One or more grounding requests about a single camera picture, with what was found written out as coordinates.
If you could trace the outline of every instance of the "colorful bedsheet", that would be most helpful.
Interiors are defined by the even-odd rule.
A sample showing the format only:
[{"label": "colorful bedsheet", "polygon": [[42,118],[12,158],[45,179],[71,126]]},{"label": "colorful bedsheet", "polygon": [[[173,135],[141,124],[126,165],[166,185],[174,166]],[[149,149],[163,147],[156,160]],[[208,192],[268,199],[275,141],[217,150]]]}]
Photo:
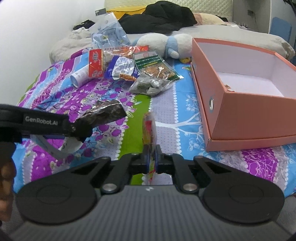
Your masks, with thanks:
[{"label": "colorful bedsheet", "polygon": [[[118,99],[127,117],[94,129],[79,151],[66,159],[55,160],[47,152],[25,139],[17,145],[13,159],[17,168],[14,190],[26,183],[88,162],[100,156],[113,160],[142,150],[142,116],[148,110],[156,114],[157,138],[163,152],[179,153],[192,160],[206,156],[276,183],[288,196],[296,191],[296,144],[256,150],[206,152],[197,96],[189,65],[171,60],[175,70],[184,76],[164,93],[150,98],[128,92],[130,83],[122,80],[92,80],[79,89],[71,85],[69,75],[88,62],[88,54],[76,54],[66,62],[43,71],[19,106],[68,114],[74,121],[97,100]],[[59,148],[63,140],[49,140]],[[133,183],[141,184],[142,175]],[[169,184],[168,175],[155,176],[156,184]]]}]

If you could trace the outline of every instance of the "light blue package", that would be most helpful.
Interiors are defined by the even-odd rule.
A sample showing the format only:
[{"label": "light blue package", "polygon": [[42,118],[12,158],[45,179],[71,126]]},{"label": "light blue package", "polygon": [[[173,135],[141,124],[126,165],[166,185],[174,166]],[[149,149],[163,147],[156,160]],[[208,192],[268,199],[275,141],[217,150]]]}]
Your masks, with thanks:
[{"label": "light blue package", "polygon": [[98,27],[98,32],[92,34],[93,45],[99,49],[130,46],[126,32],[113,13],[106,14]]}]

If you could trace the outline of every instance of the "quilted headboard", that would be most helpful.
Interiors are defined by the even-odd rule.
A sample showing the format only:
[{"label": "quilted headboard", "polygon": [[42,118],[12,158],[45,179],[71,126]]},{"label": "quilted headboard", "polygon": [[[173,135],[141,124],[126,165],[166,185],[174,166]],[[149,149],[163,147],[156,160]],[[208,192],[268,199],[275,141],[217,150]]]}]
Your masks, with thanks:
[{"label": "quilted headboard", "polygon": [[[232,0],[169,0],[180,6],[188,7],[192,12],[209,13],[225,17],[232,21]],[[122,7],[147,6],[157,0],[105,0],[106,10],[118,9]]]}]

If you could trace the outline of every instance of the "blue snack package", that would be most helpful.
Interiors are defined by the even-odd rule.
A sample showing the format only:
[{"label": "blue snack package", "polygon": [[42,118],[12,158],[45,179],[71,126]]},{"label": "blue snack package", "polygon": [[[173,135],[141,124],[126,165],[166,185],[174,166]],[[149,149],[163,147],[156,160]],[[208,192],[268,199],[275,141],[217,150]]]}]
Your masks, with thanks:
[{"label": "blue snack package", "polygon": [[102,50],[131,45],[126,32],[117,21],[114,13],[104,16],[98,32],[93,33],[91,38],[94,48]]},{"label": "blue snack package", "polygon": [[114,56],[109,63],[109,66],[105,72],[104,77],[107,79],[124,79],[127,81],[135,81],[139,77],[135,62],[133,59],[129,59],[121,56]]}]

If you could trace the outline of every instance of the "white cylinder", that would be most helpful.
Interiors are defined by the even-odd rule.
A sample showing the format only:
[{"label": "white cylinder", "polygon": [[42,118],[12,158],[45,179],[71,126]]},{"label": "white cylinder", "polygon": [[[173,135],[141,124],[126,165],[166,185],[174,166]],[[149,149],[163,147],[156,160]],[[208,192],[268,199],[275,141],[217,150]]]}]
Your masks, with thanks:
[{"label": "white cylinder", "polygon": [[80,70],[77,70],[73,74],[70,75],[70,79],[72,84],[79,88],[86,83],[91,81],[91,78],[89,77],[89,65],[84,66]]}]

